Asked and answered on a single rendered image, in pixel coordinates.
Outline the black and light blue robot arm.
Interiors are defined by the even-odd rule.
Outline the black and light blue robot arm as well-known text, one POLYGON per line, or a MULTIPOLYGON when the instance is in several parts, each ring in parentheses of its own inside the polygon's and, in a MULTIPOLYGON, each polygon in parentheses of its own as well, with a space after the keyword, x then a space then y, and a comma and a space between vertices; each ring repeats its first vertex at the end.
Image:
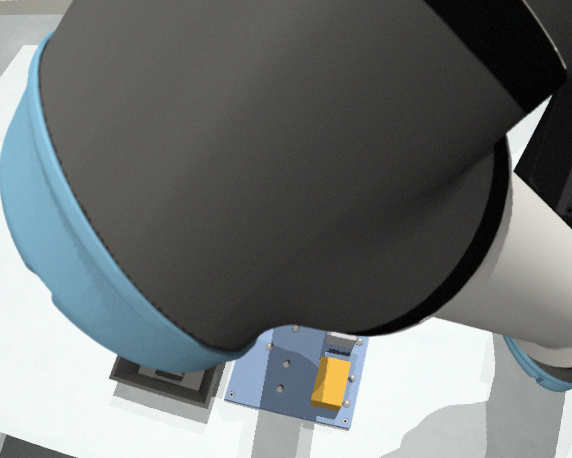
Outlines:
POLYGON ((1 149, 15 247, 148 368, 434 317, 569 391, 572 229, 507 133, 572 77, 572 0, 525 2, 561 58, 523 0, 73 0, 1 149))

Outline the yellow rectangular block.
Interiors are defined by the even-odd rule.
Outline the yellow rectangular block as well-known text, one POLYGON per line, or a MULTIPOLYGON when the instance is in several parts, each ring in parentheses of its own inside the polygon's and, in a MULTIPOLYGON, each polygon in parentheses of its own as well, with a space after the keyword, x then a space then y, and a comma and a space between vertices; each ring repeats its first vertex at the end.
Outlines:
POLYGON ((351 362, 321 356, 311 406, 338 411, 341 408, 351 362))

